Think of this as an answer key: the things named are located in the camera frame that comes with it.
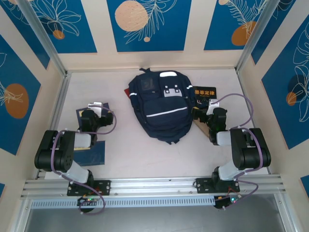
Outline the navy notebook gold label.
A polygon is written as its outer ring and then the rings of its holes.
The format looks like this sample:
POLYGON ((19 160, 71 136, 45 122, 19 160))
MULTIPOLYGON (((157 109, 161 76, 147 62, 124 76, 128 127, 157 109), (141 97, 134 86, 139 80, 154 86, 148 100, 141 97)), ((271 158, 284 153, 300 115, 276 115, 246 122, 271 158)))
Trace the navy notebook gold label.
MULTIPOLYGON (((103 108, 108 108, 108 109, 109 109, 109 104, 108 104, 108 103, 103 103, 103 108)), ((86 107, 86 108, 81 108, 81 109, 77 109, 77 110, 76 110, 77 120, 78 120, 79 126, 82 125, 81 117, 82 117, 82 112, 85 111, 85 110, 89 110, 89 109, 86 107)), ((101 113, 101 117, 99 117, 99 118, 101 119, 101 118, 103 118, 103 117, 107 117, 107 116, 108 116, 108 113, 109 113, 108 110, 103 109, 103 110, 102 110, 102 113, 101 113)))

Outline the brown kraft notebook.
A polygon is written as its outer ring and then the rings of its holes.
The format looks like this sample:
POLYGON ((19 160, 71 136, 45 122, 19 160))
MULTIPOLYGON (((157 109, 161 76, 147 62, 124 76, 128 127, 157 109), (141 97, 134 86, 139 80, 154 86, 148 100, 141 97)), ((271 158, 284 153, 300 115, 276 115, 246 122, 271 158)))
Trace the brown kraft notebook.
POLYGON ((199 119, 193 120, 193 122, 208 138, 210 137, 209 127, 207 126, 206 123, 200 122, 199 119))

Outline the black book yellow title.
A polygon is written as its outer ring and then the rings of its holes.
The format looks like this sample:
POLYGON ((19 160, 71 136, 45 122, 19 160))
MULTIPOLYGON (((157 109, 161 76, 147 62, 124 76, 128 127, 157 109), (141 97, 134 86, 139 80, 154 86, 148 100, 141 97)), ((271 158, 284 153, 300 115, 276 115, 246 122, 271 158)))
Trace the black book yellow title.
POLYGON ((193 86, 195 91, 196 104, 199 109, 207 109, 210 99, 217 99, 216 87, 193 86))

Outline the navy notebook cream label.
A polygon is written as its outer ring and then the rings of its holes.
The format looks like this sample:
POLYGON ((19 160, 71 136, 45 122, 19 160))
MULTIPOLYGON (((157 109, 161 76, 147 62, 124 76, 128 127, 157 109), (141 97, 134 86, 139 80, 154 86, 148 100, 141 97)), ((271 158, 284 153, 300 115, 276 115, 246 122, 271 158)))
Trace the navy notebook cream label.
POLYGON ((105 141, 99 141, 86 150, 76 150, 73 154, 73 160, 80 166, 104 165, 105 141))

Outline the navy blue backpack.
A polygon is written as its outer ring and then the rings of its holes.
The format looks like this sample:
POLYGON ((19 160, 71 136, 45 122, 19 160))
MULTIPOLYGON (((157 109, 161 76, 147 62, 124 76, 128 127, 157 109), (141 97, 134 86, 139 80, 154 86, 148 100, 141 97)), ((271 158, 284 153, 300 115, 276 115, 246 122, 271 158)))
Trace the navy blue backpack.
POLYGON ((137 120, 151 138, 178 143, 193 122, 196 98, 191 81, 177 71, 140 71, 128 84, 137 120))

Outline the grey metal panel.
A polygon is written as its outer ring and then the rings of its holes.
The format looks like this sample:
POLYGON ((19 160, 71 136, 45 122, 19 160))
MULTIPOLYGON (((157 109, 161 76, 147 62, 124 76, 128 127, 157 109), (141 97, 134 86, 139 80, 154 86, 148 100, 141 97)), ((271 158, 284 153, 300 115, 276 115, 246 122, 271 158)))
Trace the grey metal panel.
POLYGON ((77 209, 33 209, 25 232, 285 232, 271 195, 235 206, 108 208, 83 216, 77 209))

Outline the aluminium table side rail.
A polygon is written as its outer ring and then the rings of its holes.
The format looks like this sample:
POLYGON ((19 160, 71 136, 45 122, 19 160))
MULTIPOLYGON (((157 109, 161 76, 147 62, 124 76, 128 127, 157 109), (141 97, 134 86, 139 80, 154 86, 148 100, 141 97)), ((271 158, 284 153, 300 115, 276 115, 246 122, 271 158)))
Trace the aluminium table side rail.
POLYGON ((55 138, 58 134, 57 127, 59 125, 60 116, 63 110, 65 98, 69 88, 71 73, 67 73, 64 77, 60 92, 56 100, 56 106, 52 116, 52 122, 49 130, 43 134, 39 148, 34 158, 34 165, 40 171, 51 172, 51 155, 55 138))
MULTIPOLYGON (((247 91, 245 90, 243 78, 242 78, 242 75, 240 74, 240 71, 236 71, 236 74, 237 74, 237 77, 238 77, 238 80, 239 80, 239 84, 240 84, 240 87, 241 87, 242 94, 245 97, 249 98, 247 96, 247 91)), ((247 125, 251 125, 254 128, 256 128, 256 123, 255 123, 255 120, 254 120, 254 117, 253 117, 254 113, 252 112, 251 105, 249 104, 249 102, 247 100, 245 100, 245 102, 246 102, 246 105, 247 105, 247 108, 248 108, 249 116, 251 117, 251 120, 247 125)))

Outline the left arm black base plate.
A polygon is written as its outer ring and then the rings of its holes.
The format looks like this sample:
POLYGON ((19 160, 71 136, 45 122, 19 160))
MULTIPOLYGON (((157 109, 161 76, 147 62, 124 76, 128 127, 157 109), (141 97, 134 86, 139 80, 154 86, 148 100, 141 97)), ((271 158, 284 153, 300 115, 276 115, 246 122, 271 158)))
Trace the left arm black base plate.
MULTIPOLYGON (((88 186, 92 187, 102 196, 109 196, 111 190, 111 180, 94 180, 87 183, 88 186)), ((84 195, 95 195, 92 190, 82 187, 77 184, 69 184, 67 190, 68 196, 84 196, 84 195)))

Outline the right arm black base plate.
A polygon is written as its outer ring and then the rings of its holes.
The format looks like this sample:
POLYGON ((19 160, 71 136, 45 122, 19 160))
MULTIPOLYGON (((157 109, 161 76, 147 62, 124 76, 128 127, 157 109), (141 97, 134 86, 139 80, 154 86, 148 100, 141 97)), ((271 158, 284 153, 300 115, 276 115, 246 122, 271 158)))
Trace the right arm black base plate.
POLYGON ((198 193, 231 193, 240 192, 239 183, 235 181, 213 181, 212 178, 197 178, 195 187, 198 193))

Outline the aluminium mounting rail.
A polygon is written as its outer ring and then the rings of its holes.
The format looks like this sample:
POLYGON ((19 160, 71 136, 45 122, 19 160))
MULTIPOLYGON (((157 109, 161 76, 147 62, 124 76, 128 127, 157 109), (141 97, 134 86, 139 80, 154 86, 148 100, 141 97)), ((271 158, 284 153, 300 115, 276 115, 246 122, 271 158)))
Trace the aluminium mounting rail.
MULTIPOLYGON (((196 177, 171 178, 113 178, 107 188, 99 189, 108 192, 109 197, 164 197, 164 196, 195 196, 196 177)), ((279 174, 243 175, 239 178, 241 194, 254 190, 255 194, 285 193, 286 189, 279 174)), ((65 198, 69 183, 64 179, 27 180, 21 193, 21 199, 53 199, 65 198)))

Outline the aluminium frame post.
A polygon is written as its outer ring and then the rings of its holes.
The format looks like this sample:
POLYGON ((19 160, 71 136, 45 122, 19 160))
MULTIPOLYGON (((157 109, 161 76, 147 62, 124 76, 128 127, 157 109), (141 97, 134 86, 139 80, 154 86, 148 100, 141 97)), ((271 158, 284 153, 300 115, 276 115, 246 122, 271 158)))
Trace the aluminium frame post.
POLYGON ((56 66, 57 70, 62 76, 66 76, 67 71, 58 56, 58 53, 50 40, 47 32, 45 31, 43 25, 41 24, 39 18, 37 17, 36 13, 34 12, 33 8, 31 7, 28 0, 16 0, 17 5, 19 6, 21 12, 23 13, 24 17, 28 21, 30 27, 36 34, 36 37, 44 47, 45 51, 47 52, 48 56, 50 57, 51 61, 56 66))
POLYGON ((265 27, 267 26, 269 20, 271 19, 273 12, 276 10, 280 0, 267 0, 266 6, 262 11, 251 36, 249 37, 244 49, 241 53, 241 56, 235 66, 236 74, 239 74, 242 68, 244 67, 247 59, 251 55, 253 49, 255 48, 258 40, 260 39, 265 27))

